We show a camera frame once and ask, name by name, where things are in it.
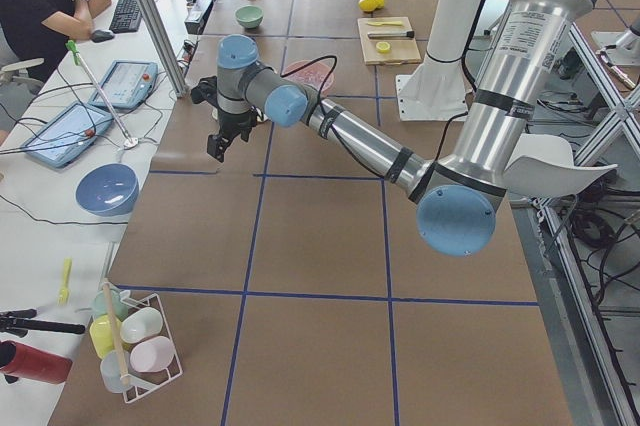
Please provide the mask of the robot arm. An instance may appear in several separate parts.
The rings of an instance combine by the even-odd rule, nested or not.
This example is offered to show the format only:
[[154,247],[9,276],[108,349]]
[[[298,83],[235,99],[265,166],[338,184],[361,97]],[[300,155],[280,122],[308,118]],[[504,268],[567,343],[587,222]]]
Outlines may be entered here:
[[340,144],[375,176],[401,187],[417,206],[417,229],[433,249],[467,256],[483,249],[503,197],[576,194],[606,173],[574,164],[569,143],[529,134],[526,123],[574,21],[597,0],[509,0],[506,16],[471,104],[461,78],[465,38],[481,0],[439,0],[423,62],[398,86],[400,115],[463,123],[453,151],[421,158],[318,88],[294,82],[264,64],[255,41],[230,35],[219,44],[217,73],[192,90],[194,102],[217,112],[219,130],[207,151],[222,160],[235,139],[247,139],[260,114],[281,127],[303,123]]

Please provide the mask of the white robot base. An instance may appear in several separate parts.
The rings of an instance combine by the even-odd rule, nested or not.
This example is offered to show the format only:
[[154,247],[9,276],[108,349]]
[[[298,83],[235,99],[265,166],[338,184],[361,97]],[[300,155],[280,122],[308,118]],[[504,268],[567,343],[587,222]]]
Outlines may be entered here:
[[425,58],[410,75],[398,75],[402,121],[446,121],[467,110],[462,59],[481,0],[438,0]]

